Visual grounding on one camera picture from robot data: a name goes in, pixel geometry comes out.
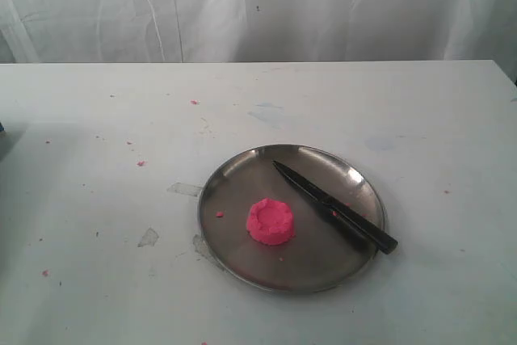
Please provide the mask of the white backdrop curtain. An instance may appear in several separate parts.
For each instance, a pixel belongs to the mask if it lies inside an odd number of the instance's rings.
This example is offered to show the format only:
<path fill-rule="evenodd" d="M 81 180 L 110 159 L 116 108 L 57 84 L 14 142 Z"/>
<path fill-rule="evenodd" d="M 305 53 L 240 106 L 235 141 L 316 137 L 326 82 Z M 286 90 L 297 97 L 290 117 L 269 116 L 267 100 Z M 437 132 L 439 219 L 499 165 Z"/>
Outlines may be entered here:
<path fill-rule="evenodd" d="M 516 67 L 516 0 L 1 0 L 15 62 L 492 59 Z"/>

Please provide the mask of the black knife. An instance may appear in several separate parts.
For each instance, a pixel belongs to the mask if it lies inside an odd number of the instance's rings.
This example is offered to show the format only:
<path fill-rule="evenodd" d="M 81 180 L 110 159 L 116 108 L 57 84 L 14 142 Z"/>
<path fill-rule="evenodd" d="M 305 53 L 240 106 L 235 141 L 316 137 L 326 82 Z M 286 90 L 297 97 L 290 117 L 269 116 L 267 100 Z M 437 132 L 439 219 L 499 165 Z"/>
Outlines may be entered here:
<path fill-rule="evenodd" d="M 369 240 L 382 253 L 389 255 L 397 248 L 398 241 L 395 238 L 368 221 L 355 210 L 329 195 L 283 163 L 273 160 L 272 164 L 291 186 L 301 190 L 316 204 L 326 208 L 334 219 L 347 225 L 358 235 Z"/>

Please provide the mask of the clear tape under plate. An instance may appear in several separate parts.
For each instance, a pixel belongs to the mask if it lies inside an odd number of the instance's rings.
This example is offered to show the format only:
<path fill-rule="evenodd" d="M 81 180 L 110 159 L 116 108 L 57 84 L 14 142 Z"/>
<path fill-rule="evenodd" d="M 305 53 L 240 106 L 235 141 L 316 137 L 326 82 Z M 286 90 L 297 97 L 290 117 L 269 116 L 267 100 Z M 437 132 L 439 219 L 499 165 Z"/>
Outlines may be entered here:
<path fill-rule="evenodd" d="M 204 237 L 199 234 L 195 234 L 192 238 L 192 245 L 194 246 L 195 252 L 204 258 L 211 265 L 216 267 L 220 271 L 225 271 L 225 268 L 221 263 L 214 257 Z"/>

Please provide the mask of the clear tape piece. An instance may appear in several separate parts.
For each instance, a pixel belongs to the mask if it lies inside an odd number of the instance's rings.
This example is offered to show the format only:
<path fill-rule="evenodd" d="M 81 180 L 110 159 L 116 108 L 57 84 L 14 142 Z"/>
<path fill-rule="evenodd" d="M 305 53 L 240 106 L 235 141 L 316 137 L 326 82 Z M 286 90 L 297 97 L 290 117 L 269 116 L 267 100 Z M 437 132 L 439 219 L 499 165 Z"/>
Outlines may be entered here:
<path fill-rule="evenodd" d="M 158 239 L 159 239 L 158 232 L 155 229 L 149 227 L 142 235 L 141 240 L 137 244 L 137 247 L 138 248 L 142 248 L 145 246 L 154 247 L 156 245 L 156 243 L 158 242 Z"/>
<path fill-rule="evenodd" d="M 177 183 L 173 183 L 166 190 L 168 192 L 170 192 L 170 193 L 173 193 L 173 194 L 178 194 L 178 195 L 182 195 L 182 196 L 197 197 L 197 196 L 200 195 L 200 193 L 202 192 L 203 188 L 199 187 L 199 186 L 196 186 L 196 185 L 191 185 L 191 184 L 187 184 L 187 183 L 177 182 Z"/>

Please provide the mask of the clear tape piece upper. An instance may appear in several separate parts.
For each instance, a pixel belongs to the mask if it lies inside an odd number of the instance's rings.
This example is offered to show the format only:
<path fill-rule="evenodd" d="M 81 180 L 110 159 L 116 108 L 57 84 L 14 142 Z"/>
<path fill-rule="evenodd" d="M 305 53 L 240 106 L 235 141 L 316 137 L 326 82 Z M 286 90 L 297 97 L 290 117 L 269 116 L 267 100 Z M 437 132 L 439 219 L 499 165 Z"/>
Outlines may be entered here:
<path fill-rule="evenodd" d="M 187 184 L 187 183 L 177 182 L 177 183 L 173 183 L 166 190 L 168 192 L 170 192 L 170 193 L 173 193 L 173 194 L 178 194 L 178 195 L 182 195 L 182 196 L 197 197 L 197 196 L 200 195 L 200 193 L 202 192 L 203 188 L 199 187 L 199 186 L 196 186 L 196 185 L 191 185 L 191 184 Z"/>

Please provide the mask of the round steel plate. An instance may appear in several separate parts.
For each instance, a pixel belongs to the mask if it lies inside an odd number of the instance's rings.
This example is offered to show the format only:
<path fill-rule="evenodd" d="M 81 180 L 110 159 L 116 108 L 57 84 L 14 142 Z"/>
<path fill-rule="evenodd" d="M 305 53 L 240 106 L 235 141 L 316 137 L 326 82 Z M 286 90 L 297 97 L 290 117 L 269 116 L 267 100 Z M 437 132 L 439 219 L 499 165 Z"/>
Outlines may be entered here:
<path fill-rule="evenodd" d="M 204 185 L 198 218 L 210 258 L 248 284 L 281 292 L 322 291 L 363 270 L 378 249 L 289 184 L 274 162 L 297 171 L 380 229 L 387 228 L 376 190 L 349 162 L 304 145 L 264 145 L 232 157 Z M 289 242 L 267 246 L 247 232 L 252 205 L 265 198 L 292 210 L 295 235 Z"/>

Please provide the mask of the clear tape piece lower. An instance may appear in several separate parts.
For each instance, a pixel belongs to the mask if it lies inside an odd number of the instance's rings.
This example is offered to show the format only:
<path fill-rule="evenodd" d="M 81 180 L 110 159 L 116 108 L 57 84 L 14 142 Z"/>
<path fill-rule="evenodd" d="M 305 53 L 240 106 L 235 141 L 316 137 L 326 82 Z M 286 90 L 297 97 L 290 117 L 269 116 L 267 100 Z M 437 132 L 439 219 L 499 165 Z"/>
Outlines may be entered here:
<path fill-rule="evenodd" d="M 158 242 L 158 239 L 159 239 L 158 232 L 155 229 L 149 227 L 142 235 L 141 240 L 137 244 L 137 247 L 138 248 L 142 248 L 145 246 L 154 247 L 156 245 L 156 243 Z"/>

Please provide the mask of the pink dough piece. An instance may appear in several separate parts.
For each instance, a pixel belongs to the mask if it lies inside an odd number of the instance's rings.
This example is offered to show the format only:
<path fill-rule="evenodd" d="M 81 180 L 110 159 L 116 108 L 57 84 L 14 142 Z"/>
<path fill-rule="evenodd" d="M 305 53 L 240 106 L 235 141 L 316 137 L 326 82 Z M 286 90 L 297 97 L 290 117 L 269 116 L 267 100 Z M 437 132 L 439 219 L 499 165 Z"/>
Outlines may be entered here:
<path fill-rule="evenodd" d="M 284 244 L 296 235 L 292 210 L 284 202 L 264 198 L 251 206 L 246 231 L 264 245 Z"/>

